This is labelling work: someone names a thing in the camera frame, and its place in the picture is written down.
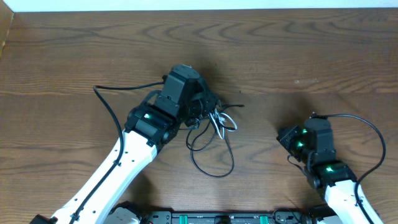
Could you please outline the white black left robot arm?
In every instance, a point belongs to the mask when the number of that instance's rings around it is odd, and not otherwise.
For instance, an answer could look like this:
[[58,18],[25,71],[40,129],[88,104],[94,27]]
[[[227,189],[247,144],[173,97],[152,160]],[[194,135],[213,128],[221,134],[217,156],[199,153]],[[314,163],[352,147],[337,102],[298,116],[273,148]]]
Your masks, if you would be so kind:
[[51,217],[36,215],[32,223],[140,222],[141,216],[118,200],[180,129],[198,128],[218,103],[191,66],[174,66],[161,84],[162,90],[150,92],[117,127],[117,143],[78,193]]

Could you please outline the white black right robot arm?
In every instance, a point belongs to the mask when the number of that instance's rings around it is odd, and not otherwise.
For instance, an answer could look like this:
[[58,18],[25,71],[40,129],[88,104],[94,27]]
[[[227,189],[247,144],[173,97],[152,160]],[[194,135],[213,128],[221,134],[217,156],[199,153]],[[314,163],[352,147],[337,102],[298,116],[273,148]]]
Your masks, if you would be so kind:
[[[369,125],[382,144],[380,161],[361,177],[357,177],[348,164],[339,160],[329,119],[346,117]],[[380,216],[367,200],[361,182],[384,162],[386,143],[381,132],[369,121],[352,114],[312,114],[303,125],[280,128],[276,140],[295,158],[308,184],[315,189],[323,205],[315,206],[303,214],[299,223],[382,223]]]

